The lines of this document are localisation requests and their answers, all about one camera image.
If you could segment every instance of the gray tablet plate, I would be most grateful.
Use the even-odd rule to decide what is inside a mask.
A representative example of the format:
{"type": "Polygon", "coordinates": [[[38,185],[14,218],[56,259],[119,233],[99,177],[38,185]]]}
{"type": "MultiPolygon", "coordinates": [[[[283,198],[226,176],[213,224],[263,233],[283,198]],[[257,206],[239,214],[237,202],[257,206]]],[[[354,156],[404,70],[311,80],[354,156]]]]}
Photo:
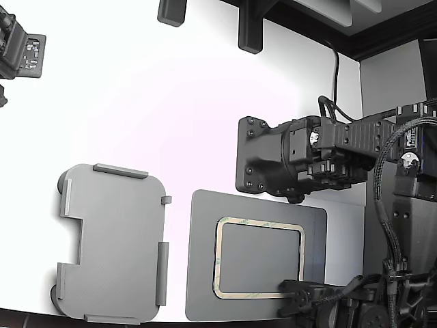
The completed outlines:
{"type": "Polygon", "coordinates": [[[277,318],[284,279],[324,282],[326,212],[199,190],[193,195],[186,316],[277,318]]]}
{"type": "Polygon", "coordinates": [[[81,220],[79,263],[59,263],[51,298],[66,316],[140,324],[165,305],[168,244],[161,182],[146,172],[77,165],[59,179],[61,216],[81,220]]]}

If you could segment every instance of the black clamp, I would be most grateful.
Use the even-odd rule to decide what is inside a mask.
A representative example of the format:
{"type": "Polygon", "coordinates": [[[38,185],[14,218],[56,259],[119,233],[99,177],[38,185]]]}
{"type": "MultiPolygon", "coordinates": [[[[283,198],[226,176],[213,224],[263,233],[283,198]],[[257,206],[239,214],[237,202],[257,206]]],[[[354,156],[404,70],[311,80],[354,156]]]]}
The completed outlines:
{"type": "Polygon", "coordinates": [[[0,85],[0,107],[3,107],[8,103],[8,100],[6,99],[4,94],[5,94],[5,88],[2,85],[0,85]]]}
{"type": "MultiPolygon", "coordinates": [[[[263,46],[263,18],[279,0],[242,0],[238,25],[238,47],[256,54],[263,46]]],[[[186,0],[160,0],[158,21],[179,27],[185,21],[186,0]]]]}

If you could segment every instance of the white backdrop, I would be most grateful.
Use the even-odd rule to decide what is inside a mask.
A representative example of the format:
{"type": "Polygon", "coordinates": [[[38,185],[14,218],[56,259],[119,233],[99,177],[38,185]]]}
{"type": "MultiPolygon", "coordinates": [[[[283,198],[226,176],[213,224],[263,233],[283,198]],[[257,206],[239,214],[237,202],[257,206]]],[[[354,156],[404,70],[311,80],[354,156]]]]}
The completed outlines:
{"type": "MultiPolygon", "coordinates": [[[[188,0],[180,28],[157,21],[158,0],[1,4],[47,45],[41,79],[3,83],[0,308],[56,314],[56,266],[76,262],[79,238],[59,218],[57,180],[76,164],[105,163],[147,171],[173,196],[167,306],[155,320],[187,320],[193,192],[237,194],[240,118],[275,126],[318,114],[318,96],[331,95],[331,50],[266,21],[263,52],[241,51],[238,9],[219,0],[188,0]]],[[[362,115],[359,64],[343,56],[339,106],[362,115]]],[[[328,212],[326,282],[346,284],[362,270],[365,188],[311,197],[305,204],[328,212]]]]}

